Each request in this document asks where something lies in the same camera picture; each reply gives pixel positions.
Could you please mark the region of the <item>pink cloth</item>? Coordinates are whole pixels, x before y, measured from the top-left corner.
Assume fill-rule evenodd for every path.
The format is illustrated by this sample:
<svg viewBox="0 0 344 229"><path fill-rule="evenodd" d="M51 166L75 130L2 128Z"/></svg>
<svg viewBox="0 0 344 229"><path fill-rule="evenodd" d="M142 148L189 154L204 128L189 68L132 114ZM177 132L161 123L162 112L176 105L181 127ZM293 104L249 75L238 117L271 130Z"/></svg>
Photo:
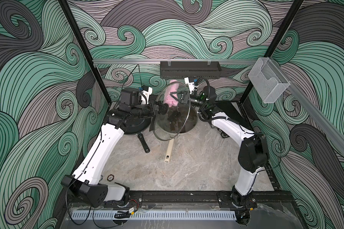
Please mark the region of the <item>pink cloth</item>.
<svg viewBox="0 0 344 229"><path fill-rule="evenodd" d="M177 80L171 80L169 85L166 87L164 93L164 103L167 104L169 107L177 106L179 101L175 93L179 88L179 83Z"/></svg>

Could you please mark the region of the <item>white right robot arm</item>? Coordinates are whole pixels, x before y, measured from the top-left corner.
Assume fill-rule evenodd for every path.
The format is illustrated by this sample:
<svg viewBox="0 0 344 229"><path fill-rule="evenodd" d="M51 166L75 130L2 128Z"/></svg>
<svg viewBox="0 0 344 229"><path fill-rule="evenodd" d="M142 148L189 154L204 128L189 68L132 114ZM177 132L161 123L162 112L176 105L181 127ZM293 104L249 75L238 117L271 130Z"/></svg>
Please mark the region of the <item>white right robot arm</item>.
<svg viewBox="0 0 344 229"><path fill-rule="evenodd" d="M200 80L185 83L171 80L164 93L164 103L170 108L178 105L197 107L198 118L234 140L239 146L239 178L232 188L231 199L241 207L252 202L251 193L256 178L269 159L266 136L247 129L239 122L239 114L228 101L216 102L216 90L207 84L195 94Z"/></svg>

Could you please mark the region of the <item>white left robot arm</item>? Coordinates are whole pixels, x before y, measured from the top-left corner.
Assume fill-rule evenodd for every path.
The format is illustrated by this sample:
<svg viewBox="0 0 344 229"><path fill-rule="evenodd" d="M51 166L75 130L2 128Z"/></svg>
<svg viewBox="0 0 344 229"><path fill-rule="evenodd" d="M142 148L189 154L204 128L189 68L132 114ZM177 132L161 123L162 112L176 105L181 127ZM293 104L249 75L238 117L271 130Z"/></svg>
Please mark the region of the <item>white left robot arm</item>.
<svg viewBox="0 0 344 229"><path fill-rule="evenodd" d="M102 171L114 147L123 135L140 134L158 114L165 114L168 106L150 101L152 88L127 87L120 93L117 107L109 110L103 120L99 135L87 156L78 168L62 178L61 185L72 196L93 208L103 202L126 202L129 189L121 184L105 185L100 183Z"/></svg>

